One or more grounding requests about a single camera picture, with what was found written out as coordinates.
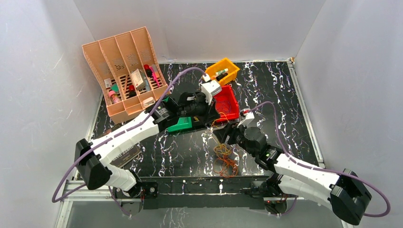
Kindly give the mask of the red plastic bin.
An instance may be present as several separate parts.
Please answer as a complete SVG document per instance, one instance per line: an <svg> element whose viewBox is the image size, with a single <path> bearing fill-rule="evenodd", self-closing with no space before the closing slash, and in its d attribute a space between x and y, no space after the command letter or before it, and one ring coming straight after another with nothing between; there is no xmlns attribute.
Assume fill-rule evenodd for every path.
<svg viewBox="0 0 403 228"><path fill-rule="evenodd" d="M221 91L214 96L216 101L215 108L220 114L220 118L215 123L236 120L240 116L240 108L230 85L225 85Z"/></svg>

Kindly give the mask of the green plastic bin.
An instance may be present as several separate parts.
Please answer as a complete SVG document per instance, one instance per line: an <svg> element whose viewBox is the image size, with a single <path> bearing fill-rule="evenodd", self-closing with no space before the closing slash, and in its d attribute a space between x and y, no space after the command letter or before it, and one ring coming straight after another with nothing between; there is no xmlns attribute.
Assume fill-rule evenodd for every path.
<svg viewBox="0 0 403 228"><path fill-rule="evenodd" d="M164 130L173 133L191 128L192 121L186 110L189 108L189 102L177 103L170 95L166 95L162 99L162 104L167 110L167 117L162 123Z"/></svg>

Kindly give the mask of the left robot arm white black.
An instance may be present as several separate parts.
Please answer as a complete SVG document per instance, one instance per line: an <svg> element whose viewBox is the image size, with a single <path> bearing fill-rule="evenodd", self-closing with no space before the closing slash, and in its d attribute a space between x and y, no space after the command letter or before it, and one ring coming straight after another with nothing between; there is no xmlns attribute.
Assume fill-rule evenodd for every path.
<svg viewBox="0 0 403 228"><path fill-rule="evenodd" d="M219 117L210 92L183 93L179 102L170 95L164 95L135 119L95 142L85 139L79 141L76 144L77 158L74 166L89 190L110 186L136 198L142 192L140 178L134 171L112 165L113 159L131 146L165 130L196 130L206 127Z"/></svg>

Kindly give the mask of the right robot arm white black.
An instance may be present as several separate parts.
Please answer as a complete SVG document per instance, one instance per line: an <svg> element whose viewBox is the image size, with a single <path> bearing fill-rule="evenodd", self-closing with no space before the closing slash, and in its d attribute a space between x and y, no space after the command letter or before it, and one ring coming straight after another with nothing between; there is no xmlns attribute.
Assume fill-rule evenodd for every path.
<svg viewBox="0 0 403 228"><path fill-rule="evenodd" d="M348 169L342 173L311 166L270 145L258 127L229 123L213 130L220 143L236 144L249 153L264 170L281 176L268 183L268 192L303 197L329 208L342 221L359 225L372 199L366 186Z"/></svg>

